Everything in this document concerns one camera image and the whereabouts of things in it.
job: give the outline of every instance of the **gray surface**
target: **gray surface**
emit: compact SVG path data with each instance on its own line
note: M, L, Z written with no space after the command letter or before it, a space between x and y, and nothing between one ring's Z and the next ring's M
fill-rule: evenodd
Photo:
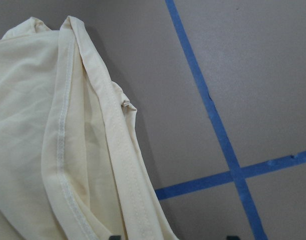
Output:
M270 240L306 240L306 164L247 183Z
M242 166L306 150L306 0L175 0ZM154 188L228 170L163 0L0 0L0 38L78 17L138 108ZM306 240L306 164L247 180L270 240ZM253 239L234 185L161 201L182 240Z
M175 3L240 164L306 150L306 0Z
M226 240L229 235L254 240L233 183L162 200L161 205L181 240Z

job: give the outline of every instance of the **wrinkled fabric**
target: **wrinkled fabric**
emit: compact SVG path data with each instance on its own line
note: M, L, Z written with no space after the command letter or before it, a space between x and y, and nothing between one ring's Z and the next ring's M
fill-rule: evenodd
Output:
M31 17L0 40L0 239L176 240L84 23Z

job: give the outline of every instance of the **black object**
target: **black object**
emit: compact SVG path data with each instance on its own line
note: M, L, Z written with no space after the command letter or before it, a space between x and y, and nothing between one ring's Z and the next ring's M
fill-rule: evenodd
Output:
M121 240L121 236L110 236L108 240Z
M238 236L227 236L226 240L241 240Z

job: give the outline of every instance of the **blue tape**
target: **blue tape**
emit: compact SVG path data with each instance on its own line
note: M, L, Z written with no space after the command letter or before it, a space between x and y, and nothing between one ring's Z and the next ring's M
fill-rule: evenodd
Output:
M254 165L243 167L242 173L245 178L251 178L301 164L306 164L306 151L298 153L294 156L285 156L265 161L259 164L257 163ZM222 184L227 184L232 181L233 178L230 175L230 172L226 171L220 174L218 173L212 176L207 176L188 182L183 182L181 184L156 189L155 192L159 200L164 200L190 192L192 193L195 191L216 187Z
M213 125L214 131L216 133L216 136L218 138L219 144L221 146L221 149L223 151L223 154L225 156L227 165L229 167L231 176L234 180L236 189L238 191L240 200L243 204L245 213L247 215L248 221L250 223L250 226L252 228L254 237L256 240L266 240L267 236L263 230L261 220L259 218L259 215L257 213L254 201L251 197L251 194L249 192L248 186L246 184L246 181L243 177L241 168L238 164L236 155L234 153L233 147L228 139L228 136L226 134L224 125L222 123L222 120L216 110L216 107L214 105L213 100L211 99L209 95L209 91L207 88L207 85L205 83L205 79L203 77L203 74L199 68L198 62L196 60L196 57L193 53L192 47L189 43L188 37L186 35L186 32L184 30L182 21L179 17L178 11L176 9L175 3L173 0L165 0L166 5L168 7L168 11L170 13L170 16L172 18L174 27L176 29L178 38L180 40L180 43L182 45L182 48L184 50L186 59L188 61L189 67L191 69L191 72L193 74L194 80L196 82L196 85L198 87L199 93L202 97L203 103L205 105L205 108L207 110L208 116L210 118L210 121Z

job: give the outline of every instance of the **cream fabric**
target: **cream fabric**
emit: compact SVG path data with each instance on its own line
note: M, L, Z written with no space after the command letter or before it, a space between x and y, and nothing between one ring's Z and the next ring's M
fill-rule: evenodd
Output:
M34 17L0 40L0 239L176 240L135 135L136 109L84 24Z

